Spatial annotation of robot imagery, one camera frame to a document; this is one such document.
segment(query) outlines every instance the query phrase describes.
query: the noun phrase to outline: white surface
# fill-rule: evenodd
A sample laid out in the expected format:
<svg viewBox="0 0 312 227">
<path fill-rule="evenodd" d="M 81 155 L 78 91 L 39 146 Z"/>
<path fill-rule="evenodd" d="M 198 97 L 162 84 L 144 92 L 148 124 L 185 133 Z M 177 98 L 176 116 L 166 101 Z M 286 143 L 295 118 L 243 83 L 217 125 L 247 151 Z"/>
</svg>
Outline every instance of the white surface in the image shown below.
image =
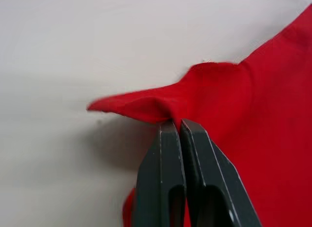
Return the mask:
<svg viewBox="0 0 312 227">
<path fill-rule="evenodd" d="M 121 226 L 155 128 L 87 103 L 238 62 L 310 1 L 0 0 L 0 226 Z"/>
</svg>

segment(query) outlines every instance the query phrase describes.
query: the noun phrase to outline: red fabric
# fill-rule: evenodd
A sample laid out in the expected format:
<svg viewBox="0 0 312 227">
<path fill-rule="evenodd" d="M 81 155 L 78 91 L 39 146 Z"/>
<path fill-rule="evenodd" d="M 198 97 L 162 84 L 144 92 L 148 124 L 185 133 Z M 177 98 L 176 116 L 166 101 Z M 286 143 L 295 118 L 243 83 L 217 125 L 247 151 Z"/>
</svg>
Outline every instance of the red fabric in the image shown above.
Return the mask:
<svg viewBox="0 0 312 227">
<path fill-rule="evenodd" d="M 178 83 L 88 109 L 200 123 L 236 166 L 263 226 L 312 226 L 312 5 L 239 64 L 197 64 Z"/>
</svg>

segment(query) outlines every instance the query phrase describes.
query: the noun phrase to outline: red textile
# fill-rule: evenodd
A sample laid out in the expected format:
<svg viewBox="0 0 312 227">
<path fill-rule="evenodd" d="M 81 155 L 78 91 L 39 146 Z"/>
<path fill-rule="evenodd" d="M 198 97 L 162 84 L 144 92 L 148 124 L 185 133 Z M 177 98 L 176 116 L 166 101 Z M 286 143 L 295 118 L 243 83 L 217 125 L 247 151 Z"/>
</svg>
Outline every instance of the red textile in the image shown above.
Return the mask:
<svg viewBox="0 0 312 227">
<path fill-rule="evenodd" d="M 200 123 L 236 166 L 263 226 L 312 226 L 312 5 L 239 64 L 197 64 L 178 83 L 88 109 Z"/>
</svg>

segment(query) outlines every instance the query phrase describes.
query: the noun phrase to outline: white tabletop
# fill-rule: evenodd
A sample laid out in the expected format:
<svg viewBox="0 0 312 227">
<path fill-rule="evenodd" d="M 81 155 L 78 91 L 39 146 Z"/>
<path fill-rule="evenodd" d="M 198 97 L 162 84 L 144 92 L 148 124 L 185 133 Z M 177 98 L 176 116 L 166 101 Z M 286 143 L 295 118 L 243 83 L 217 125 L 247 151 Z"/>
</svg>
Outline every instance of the white tabletop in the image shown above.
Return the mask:
<svg viewBox="0 0 312 227">
<path fill-rule="evenodd" d="M 311 0 L 0 0 L 0 227 L 119 227 L 155 127 L 100 96 L 238 62 Z"/>
</svg>

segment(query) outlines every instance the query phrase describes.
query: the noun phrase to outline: red cloth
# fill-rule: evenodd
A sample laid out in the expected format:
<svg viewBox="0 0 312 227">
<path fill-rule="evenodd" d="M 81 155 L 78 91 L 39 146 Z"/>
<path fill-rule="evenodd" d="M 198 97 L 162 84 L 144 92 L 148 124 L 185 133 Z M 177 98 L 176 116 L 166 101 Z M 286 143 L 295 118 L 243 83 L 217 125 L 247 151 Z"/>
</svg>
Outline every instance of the red cloth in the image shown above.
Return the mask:
<svg viewBox="0 0 312 227">
<path fill-rule="evenodd" d="M 236 166 L 263 226 L 312 226 L 312 5 L 239 64 L 197 64 L 178 83 L 88 109 L 200 123 Z M 125 208 L 129 227 L 131 199 Z"/>
</svg>

